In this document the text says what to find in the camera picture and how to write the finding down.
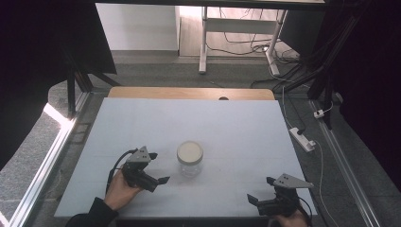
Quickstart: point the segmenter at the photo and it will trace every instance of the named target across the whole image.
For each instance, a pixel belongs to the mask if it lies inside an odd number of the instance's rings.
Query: glass jar
[[[185,177],[192,178],[201,172],[203,149],[194,141],[186,141],[177,149],[180,171]]]

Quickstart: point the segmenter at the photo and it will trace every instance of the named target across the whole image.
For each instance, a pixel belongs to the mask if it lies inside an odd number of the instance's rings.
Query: hand
[[[130,203],[140,191],[142,191],[140,187],[128,186],[121,169],[119,169],[114,175],[103,201],[114,211],[117,211]]]
[[[290,217],[274,217],[282,227],[307,227],[305,216],[301,211],[296,210]]]

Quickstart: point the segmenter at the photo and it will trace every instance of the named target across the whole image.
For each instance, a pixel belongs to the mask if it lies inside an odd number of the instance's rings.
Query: white tabletop
[[[187,140],[203,148],[193,179],[180,174],[176,154]],[[122,218],[258,217],[247,194],[275,198],[266,177],[304,179],[277,101],[105,98],[55,216],[87,213],[117,159],[142,146],[159,154],[147,174],[170,180],[141,192]],[[298,194],[316,214],[308,190]]]

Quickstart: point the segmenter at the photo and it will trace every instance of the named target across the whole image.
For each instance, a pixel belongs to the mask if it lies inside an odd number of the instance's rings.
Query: jar lid
[[[203,149],[193,141],[182,143],[177,149],[178,161],[187,166],[194,166],[201,162]]]

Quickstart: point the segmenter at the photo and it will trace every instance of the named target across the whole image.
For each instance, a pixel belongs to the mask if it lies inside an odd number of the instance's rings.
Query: sleeve
[[[88,214],[73,216],[65,227],[106,227],[117,216],[118,212],[96,197]]]

